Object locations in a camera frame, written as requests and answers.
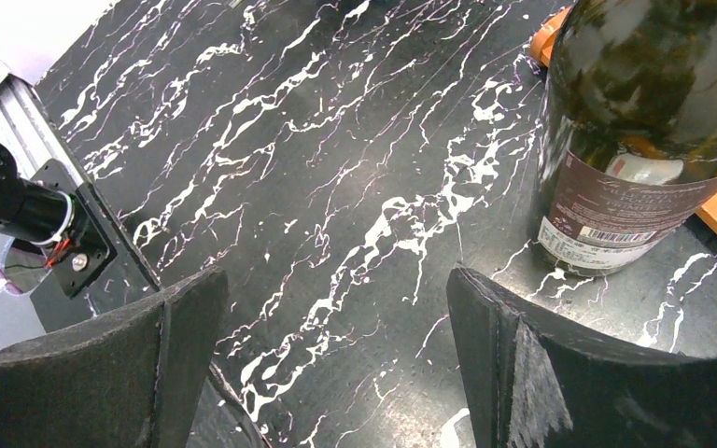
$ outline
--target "tabletop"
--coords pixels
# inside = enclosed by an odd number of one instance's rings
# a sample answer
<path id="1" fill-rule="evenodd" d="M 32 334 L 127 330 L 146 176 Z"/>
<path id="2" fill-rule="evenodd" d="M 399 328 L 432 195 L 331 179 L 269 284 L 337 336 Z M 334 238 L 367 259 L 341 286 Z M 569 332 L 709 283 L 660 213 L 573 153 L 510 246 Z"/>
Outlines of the tabletop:
<path id="1" fill-rule="evenodd" d="M 121 0 L 36 91 L 165 285 L 226 267 L 214 360 L 274 446 L 469 447 L 456 263 L 717 357 L 701 224 L 608 277 L 531 256 L 545 74 L 527 46 L 567 3 Z"/>

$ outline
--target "metal bolt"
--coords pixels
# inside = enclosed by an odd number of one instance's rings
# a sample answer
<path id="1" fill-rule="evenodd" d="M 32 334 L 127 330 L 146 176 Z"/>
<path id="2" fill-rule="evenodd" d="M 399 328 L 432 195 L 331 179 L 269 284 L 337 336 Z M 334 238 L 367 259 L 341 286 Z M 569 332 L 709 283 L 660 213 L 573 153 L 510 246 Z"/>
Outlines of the metal bolt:
<path id="1" fill-rule="evenodd" d="M 87 264 L 89 264 L 89 257 L 86 254 L 78 254 L 73 257 L 73 271 L 80 273 L 86 269 Z"/>

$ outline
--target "green glass bottle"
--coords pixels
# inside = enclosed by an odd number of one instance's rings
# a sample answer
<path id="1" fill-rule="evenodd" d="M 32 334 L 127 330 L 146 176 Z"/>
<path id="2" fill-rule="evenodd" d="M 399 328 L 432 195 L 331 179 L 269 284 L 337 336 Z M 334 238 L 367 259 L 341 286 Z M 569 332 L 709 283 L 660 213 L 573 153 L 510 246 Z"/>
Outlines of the green glass bottle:
<path id="1" fill-rule="evenodd" d="M 616 272 L 717 192 L 717 0 L 580 0 L 541 115 L 534 250 Z"/>

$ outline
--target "black marble countertop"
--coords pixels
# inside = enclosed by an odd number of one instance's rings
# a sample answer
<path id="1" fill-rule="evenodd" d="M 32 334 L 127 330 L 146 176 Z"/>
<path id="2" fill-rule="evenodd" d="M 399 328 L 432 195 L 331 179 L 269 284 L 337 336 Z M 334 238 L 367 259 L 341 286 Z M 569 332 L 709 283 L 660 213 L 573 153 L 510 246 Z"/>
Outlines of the black marble countertop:
<path id="1" fill-rule="evenodd" d="M 121 0 L 36 89 L 165 285 L 227 268 L 215 360 L 274 446 L 472 446 L 456 262 L 624 340 L 717 356 L 701 225 L 608 278 L 531 257 L 527 43 L 567 3 Z"/>

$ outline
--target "bottle label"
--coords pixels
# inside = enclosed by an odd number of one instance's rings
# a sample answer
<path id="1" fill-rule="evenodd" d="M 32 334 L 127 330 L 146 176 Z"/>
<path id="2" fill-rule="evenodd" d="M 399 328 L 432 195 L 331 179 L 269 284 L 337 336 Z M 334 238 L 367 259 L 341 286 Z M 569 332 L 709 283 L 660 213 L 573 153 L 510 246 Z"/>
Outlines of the bottle label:
<path id="1" fill-rule="evenodd" d="M 717 192 L 717 177 L 659 185 L 677 178 L 681 171 L 681 161 L 623 155 L 603 173 L 568 152 L 538 239 L 555 257 L 576 267 L 624 266 L 644 255 Z"/>

